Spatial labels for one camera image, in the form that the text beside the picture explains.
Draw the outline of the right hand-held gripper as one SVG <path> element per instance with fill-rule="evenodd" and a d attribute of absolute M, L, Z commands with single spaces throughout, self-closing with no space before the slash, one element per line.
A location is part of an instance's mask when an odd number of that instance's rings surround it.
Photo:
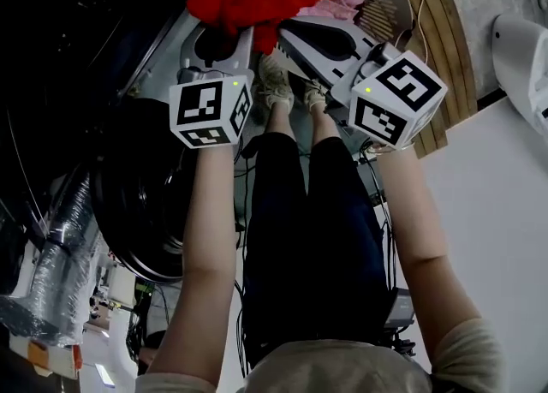
<path fill-rule="evenodd" d="M 283 49 L 307 76 L 336 83 L 331 96 L 349 108 L 347 124 L 390 148 L 400 150 L 411 141 L 448 91 L 412 51 L 390 43 L 374 46 L 350 21 L 296 16 L 280 29 Z M 360 59 L 365 46 L 372 49 Z"/>

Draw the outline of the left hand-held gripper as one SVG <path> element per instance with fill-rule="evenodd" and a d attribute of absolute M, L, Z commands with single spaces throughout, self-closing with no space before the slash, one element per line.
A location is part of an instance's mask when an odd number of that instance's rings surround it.
<path fill-rule="evenodd" d="M 253 104 L 253 34 L 248 27 L 223 37 L 217 51 L 217 31 L 197 26 L 182 42 L 170 131 L 187 147 L 233 146 L 241 138 Z"/>

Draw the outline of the dark grey washing machine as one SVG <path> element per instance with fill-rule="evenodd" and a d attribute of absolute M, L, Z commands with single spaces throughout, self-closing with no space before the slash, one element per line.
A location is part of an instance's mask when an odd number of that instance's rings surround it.
<path fill-rule="evenodd" d="M 162 96 L 186 1 L 0 0 L 0 208 L 45 210 L 111 106 L 138 83 Z"/>

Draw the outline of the red clothes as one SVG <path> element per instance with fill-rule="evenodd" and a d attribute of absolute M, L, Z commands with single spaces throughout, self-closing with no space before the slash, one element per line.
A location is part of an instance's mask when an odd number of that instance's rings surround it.
<path fill-rule="evenodd" d="M 319 0 L 187 0 L 190 15 L 236 39 L 241 30 L 252 27 L 253 50 L 270 55 L 277 43 L 277 27 Z"/>

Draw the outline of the person's left forearm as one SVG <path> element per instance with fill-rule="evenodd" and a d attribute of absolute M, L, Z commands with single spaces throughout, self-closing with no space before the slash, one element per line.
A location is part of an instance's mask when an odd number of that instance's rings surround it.
<path fill-rule="evenodd" d="M 233 150 L 199 150 L 184 229 L 182 290 L 149 371 L 217 386 L 236 273 Z"/>

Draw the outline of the person's right forearm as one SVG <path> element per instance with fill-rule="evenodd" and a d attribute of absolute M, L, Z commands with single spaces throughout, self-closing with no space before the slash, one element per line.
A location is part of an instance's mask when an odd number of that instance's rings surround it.
<path fill-rule="evenodd" d="M 433 362 L 442 339 L 480 313 L 453 271 L 438 210 L 414 148 L 375 152 L 402 274 Z"/>

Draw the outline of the person's right beige shoe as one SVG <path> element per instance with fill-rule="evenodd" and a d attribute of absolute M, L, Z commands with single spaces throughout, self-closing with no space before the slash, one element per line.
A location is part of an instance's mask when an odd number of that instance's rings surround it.
<path fill-rule="evenodd" d="M 328 89 L 320 84 L 317 80 L 305 80 L 305 90 L 303 95 L 303 103 L 309 111 L 316 104 L 326 104 L 326 94 Z"/>

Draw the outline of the person's beige shoe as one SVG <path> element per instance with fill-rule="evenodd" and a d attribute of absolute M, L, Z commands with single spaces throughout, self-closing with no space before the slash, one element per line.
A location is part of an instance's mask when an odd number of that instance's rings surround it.
<path fill-rule="evenodd" d="M 326 104 L 326 94 L 328 89 L 320 84 L 317 80 L 305 80 L 305 90 L 303 95 L 303 103 L 309 111 L 316 104 Z"/>
<path fill-rule="evenodd" d="M 262 55 L 258 71 L 265 105 L 271 109 L 274 104 L 283 104 L 290 113 L 295 96 L 289 83 L 288 70 L 280 66 L 273 57 Z"/>

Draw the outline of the person's left beige shoe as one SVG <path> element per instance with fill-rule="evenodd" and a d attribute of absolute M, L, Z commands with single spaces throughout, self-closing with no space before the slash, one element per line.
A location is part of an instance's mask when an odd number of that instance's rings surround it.
<path fill-rule="evenodd" d="M 288 70 L 280 66 L 273 57 L 262 55 L 258 71 L 265 105 L 271 109 L 274 104 L 283 104 L 290 113 L 295 96 L 289 83 Z"/>

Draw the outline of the black power adapter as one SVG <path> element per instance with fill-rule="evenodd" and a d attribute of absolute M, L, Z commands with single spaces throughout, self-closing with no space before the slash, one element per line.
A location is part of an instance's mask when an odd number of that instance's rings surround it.
<path fill-rule="evenodd" d="M 241 151 L 241 157 L 245 160 L 256 156 L 261 147 L 262 136 L 254 136 Z"/>

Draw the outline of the curved wooden platform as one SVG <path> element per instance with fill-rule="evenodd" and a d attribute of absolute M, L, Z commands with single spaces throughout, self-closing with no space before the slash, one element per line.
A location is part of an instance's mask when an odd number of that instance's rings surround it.
<path fill-rule="evenodd" d="M 454 0 L 409 0 L 416 27 L 407 48 L 448 87 L 431 121 L 413 138 L 420 158 L 448 145 L 446 131 L 477 113 L 476 85 L 466 36 Z"/>

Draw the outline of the thin metal bangle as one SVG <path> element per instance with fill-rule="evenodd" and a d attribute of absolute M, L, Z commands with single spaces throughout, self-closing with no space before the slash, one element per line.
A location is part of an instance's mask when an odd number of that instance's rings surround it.
<path fill-rule="evenodd" d="M 391 152 L 405 151 L 408 148 L 413 147 L 413 146 L 414 146 L 414 142 L 409 142 L 409 143 L 405 144 L 402 148 L 394 148 L 394 147 L 391 147 L 391 146 L 387 146 L 385 144 L 381 144 L 379 142 L 375 142 L 375 143 L 371 144 L 366 149 L 366 152 L 368 154 L 378 156 L 378 155 L 388 154 L 388 153 L 391 153 Z"/>

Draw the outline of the white plastic device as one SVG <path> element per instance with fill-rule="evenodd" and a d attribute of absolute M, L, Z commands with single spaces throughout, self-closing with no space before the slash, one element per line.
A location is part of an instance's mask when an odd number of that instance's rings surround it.
<path fill-rule="evenodd" d="M 492 27 L 491 51 L 499 86 L 548 141 L 548 29 L 517 15 L 499 15 Z"/>

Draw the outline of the person's right leg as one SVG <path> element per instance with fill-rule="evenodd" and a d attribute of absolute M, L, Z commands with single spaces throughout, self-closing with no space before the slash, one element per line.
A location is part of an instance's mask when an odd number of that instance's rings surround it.
<path fill-rule="evenodd" d="M 354 160 L 325 113 L 325 102 L 314 103 L 310 113 L 308 199 L 317 333 L 322 339 L 376 344 L 388 297 L 383 233 Z"/>

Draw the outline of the person's leg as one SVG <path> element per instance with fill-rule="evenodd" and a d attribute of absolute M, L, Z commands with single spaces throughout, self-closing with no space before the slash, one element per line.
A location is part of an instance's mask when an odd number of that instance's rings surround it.
<path fill-rule="evenodd" d="M 317 333 L 322 339 L 376 344 L 388 297 L 383 233 L 354 160 L 325 113 L 325 102 L 314 103 L 310 113 L 308 199 Z"/>
<path fill-rule="evenodd" d="M 300 339 L 304 289 L 299 218 L 307 194 L 285 105 L 272 106 L 261 136 L 243 271 L 244 347 L 250 366 L 280 345 Z"/>

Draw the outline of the person's left leg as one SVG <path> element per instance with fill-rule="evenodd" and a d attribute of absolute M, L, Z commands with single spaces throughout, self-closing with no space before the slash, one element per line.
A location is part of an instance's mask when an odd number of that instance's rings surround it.
<path fill-rule="evenodd" d="M 285 105 L 272 106 L 261 136 L 243 271 L 244 347 L 250 366 L 280 345 L 300 339 L 304 289 L 299 218 L 307 194 Z"/>

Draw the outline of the grey electronics box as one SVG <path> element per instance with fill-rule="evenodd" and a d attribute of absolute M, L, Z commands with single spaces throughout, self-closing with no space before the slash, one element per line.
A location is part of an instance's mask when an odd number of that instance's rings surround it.
<path fill-rule="evenodd" d="M 389 292 L 387 316 L 384 327 L 388 329 L 409 327 L 414 322 L 414 307 L 407 289 L 394 287 Z"/>

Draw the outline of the person's beige shirt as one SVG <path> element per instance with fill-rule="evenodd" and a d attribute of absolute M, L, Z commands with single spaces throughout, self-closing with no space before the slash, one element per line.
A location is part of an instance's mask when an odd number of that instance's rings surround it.
<path fill-rule="evenodd" d="M 483 319 L 451 330 L 431 371 L 361 342 L 291 342 L 268 354 L 236 393 L 507 393 L 503 355 Z"/>

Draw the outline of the orange and white box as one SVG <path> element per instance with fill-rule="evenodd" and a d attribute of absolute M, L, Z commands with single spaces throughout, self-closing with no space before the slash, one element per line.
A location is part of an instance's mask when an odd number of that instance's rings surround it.
<path fill-rule="evenodd" d="M 45 378 L 55 373 L 76 380 L 83 366 L 79 345 L 49 346 L 27 337 L 9 334 L 9 348 L 30 362 L 35 372 Z"/>

